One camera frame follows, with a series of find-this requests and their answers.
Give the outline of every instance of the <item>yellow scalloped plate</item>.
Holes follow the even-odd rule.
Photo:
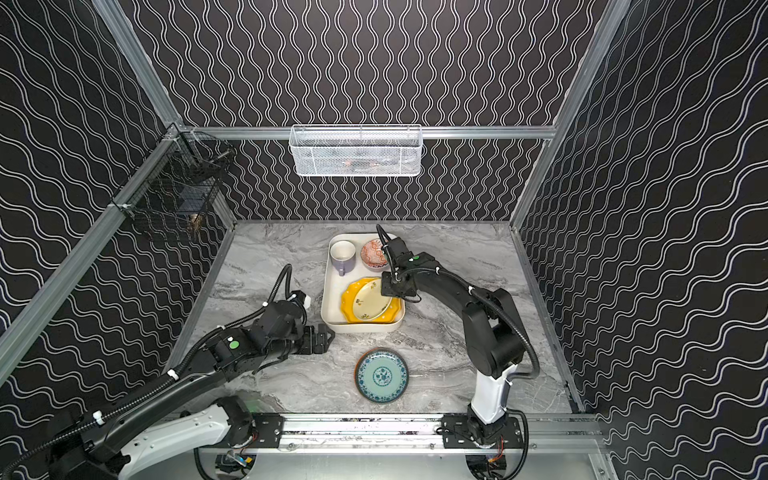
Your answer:
[[[402,300],[382,296],[380,276],[352,282],[341,295],[341,313],[348,323],[392,323]]]

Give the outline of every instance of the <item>wire basket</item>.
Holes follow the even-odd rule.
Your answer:
[[[423,145],[421,125],[293,125],[288,140],[304,177],[414,177]]]
[[[226,141],[182,133],[129,203],[119,207],[134,230],[153,241],[198,241],[234,157],[235,148]]]

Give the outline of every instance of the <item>purple mug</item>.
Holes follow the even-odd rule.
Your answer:
[[[331,263],[339,275],[344,276],[355,268],[356,253],[355,244],[346,240],[339,240],[331,245]]]

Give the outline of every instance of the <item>marble countertop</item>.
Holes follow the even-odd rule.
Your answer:
[[[293,265],[292,290],[301,289],[313,298],[308,323],[321,323],[328,242],[338,233],[375,232],[375,225],[239,224],[190,344],[216,325],[258,309],[285,263]],[[388,233],[402,237],[414,253],[432,253],[470,283],[489,290],[505,288],[515,299],[541,363],[537,379],[513,383],[508,405],[530,413],[571,412],[506,224],[382,225]],[[402,397],[384,405],[362,397],[353,381],[358,358],[376,347],[398,352],[410,371],[409,385]],[[188,407],[202,408],[215,398],[237,394],[251,410],[262,412],[465,412],[474,389],[475,368],[467,357],[461,319],[424,295],[422,302],[407,306],[403,325],[395,332],[338,334],[323,355],[291,356],[257,374],[242,375]]]

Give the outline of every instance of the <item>blue patterned plate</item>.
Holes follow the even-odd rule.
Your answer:
[[[393,402],[408,386],[406,361],[390,349],[373,349],[357,361],[355,385],[371,402]]]

